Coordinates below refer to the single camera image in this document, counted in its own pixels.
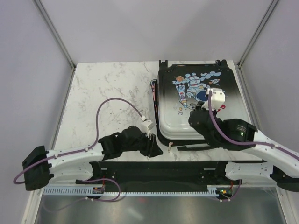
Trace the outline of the white suitcase with dark lining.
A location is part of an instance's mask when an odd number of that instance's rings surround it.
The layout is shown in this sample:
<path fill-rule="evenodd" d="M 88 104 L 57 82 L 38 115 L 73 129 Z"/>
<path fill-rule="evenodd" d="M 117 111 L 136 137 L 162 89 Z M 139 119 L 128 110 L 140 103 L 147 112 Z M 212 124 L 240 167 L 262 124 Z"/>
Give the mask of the white suitcase with dark lining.
<path fill-rule="evenodd" d="M 189 126 L 190 112 L 198 101 L 207 101 L 208 88 L 220 88 L 226 101 L 217 117 L 248 120 L 248 113 L 239 88 L 232 61 L 168 64 L 159 61 L 156 79 L 155 117 L 157 137 L 168 146 L 203 144 L 204 138 Z"/>

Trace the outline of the pink navy floral garment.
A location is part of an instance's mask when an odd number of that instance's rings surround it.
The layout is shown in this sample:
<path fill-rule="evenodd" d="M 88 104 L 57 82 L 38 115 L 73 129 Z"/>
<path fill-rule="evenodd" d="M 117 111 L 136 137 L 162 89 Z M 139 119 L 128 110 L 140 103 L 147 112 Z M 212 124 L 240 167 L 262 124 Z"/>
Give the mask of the pink navy floral garment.
<path fill-rule="evenodd" d="M 155 79 L 151 80 L 151 82 L 150 82 L 150 87 L 152 90 L 154 104 L 156 103 L 156 83 L 157 83 L 157 81 Z"/>

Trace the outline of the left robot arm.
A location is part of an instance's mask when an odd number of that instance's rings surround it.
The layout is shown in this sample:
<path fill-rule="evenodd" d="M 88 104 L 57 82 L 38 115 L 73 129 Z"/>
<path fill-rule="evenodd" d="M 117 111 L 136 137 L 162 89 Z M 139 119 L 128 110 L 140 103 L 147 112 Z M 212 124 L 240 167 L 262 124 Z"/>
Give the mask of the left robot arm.
<path fill-rule="evenodd" d="M 100 138 L 94 146 L 86 148 L 56 152 L 38 146 L 22 162 L 25 189 L 38 190 L 50 181 L 89 180 L 99 183 L 103 173 L 95 168 L 94 163 L 134 151 L 149 158 L 163 154 L 156 135 L 147 135 L 136 126 Z"/>

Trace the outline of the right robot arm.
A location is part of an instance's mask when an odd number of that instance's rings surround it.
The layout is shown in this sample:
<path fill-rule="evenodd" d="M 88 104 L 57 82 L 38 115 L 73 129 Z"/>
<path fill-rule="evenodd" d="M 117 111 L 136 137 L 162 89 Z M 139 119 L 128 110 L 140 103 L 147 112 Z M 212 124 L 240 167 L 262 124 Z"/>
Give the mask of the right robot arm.
<path fill-rule="evenodd" d="M 214 148 L 242 151 L 272 166 L 266 176 L 284 190 L 299 190 L 299 154 L 271 140 L 254 125 L 241 119 L 221 120 L 216 111 L 195 106 L 190 112 L 188 123 L 201 134 L 205 142 Z"/>

